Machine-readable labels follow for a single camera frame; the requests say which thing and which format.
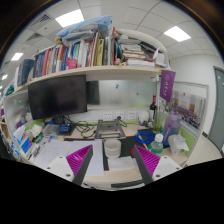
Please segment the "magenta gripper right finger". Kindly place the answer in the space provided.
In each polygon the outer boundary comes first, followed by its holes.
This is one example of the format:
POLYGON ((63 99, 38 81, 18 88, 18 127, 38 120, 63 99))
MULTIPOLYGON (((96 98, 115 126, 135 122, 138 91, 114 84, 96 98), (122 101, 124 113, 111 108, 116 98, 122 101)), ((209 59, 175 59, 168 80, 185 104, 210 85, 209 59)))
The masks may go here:
POLYGON ((138 145, 134 146, 134 157, 145 185, 153 182, 152 175, 160 161, 160 157, 138 145))

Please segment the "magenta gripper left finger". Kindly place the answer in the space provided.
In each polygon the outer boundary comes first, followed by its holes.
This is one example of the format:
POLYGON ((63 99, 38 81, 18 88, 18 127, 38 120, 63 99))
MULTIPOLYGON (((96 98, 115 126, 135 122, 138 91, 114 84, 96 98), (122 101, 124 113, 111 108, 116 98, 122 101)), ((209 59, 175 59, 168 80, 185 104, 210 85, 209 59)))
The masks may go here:
POLYGON ((92 156, 93 146, 88 145, 66 157, 66 160, 74 174, 74 184, 82 184, 92 156))

